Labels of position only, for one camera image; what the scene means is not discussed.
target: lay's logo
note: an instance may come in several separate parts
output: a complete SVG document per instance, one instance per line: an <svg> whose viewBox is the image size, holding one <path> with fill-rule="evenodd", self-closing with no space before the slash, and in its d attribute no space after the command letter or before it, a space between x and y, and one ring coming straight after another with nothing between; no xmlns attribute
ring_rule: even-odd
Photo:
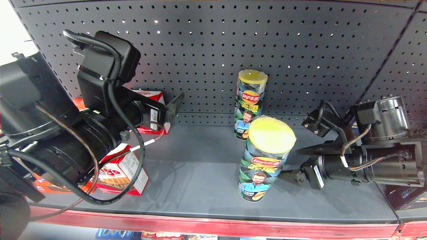
<svg viewBox="0 0 427 240"><path fill-rule="evenodd" d="M260 96L251 90L246 90L242 93L242 99L249 105L254 105L260 100Z"/></svg>
<svg viewBox="0 0 427 240"><path fill-rule="evenodd" d="M277 167L281 160L274 158L256 157L251 161L254 165L259 167Z"/></svg>

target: lay's potato chip can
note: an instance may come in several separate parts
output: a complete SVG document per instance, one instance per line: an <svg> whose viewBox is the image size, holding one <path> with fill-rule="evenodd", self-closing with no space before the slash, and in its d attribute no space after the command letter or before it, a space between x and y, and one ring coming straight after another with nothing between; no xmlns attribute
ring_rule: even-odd
<svg viewBox="0 0 427 240"><path fill-rule="evenodd" d="M284 122L265 115L249 127L249 137L240 162L239 193L249 202L259 202L276 181L296 137Z"/></svg>
<svg viewBox="0 0 427 240"><path fill-rule="evenodd" d="M234 111L234 135L248 138L251 121L261 115L267 75L256 70L242 70L237 80L237 93Z"/></svg>

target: red shelf edge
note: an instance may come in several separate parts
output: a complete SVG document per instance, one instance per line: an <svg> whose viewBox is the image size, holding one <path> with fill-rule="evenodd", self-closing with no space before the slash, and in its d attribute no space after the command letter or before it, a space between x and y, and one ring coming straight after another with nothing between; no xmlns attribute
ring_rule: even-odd
<svg viewBox="0 0 427 240"><path fill-rule="evenodd" d="M427 236L427 221L406 222L401 227L401 237Z"/></svg>
<svg viewBox="0 0 427 240"><path fill-rule="evenodd" d="M57 211L31 206L32 216ZM216 234L229 237L280 237L312 239L382 238L392 236L398 224L318 224L241 221L211 218L165 217L140 214L106 214L67 211L41 222L129 231L167 231Z"/></svg>

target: black box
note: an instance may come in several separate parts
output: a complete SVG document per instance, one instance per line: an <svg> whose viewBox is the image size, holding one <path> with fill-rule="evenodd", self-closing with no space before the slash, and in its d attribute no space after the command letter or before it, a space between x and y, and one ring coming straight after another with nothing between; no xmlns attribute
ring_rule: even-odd
<svg viewBox="0 0 427 240"><path fill-rule="evenodd" d="M427 208L427 186L387 185L385 194L390 205L395 210Z"/></svg>

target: cartoon man illustration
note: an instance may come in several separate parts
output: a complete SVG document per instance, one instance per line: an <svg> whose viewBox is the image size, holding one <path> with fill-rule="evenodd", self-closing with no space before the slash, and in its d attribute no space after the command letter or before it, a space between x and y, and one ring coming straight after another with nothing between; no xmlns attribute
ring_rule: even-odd
<svg viewBox="0 0 427 240"><path fill-rule="evenodd" d="M254 173L254 175L252 176L252 182L242 183L242 191L248 191L253 193L267 191L270 186L264 184L266 178L267 175L265 175L265 173L263 172Z"/></svg>
<svg viewBox="0 0 427 240"><path fill-rule="evenodd" d="M251 119L252 119L252 112L249 110L246 110L243 113L243 120L238 120L236 124L234 125L234 128L238 135L241 135L242 138L246 139L248 138L248 129L249 125L251 125Z"/></svg>

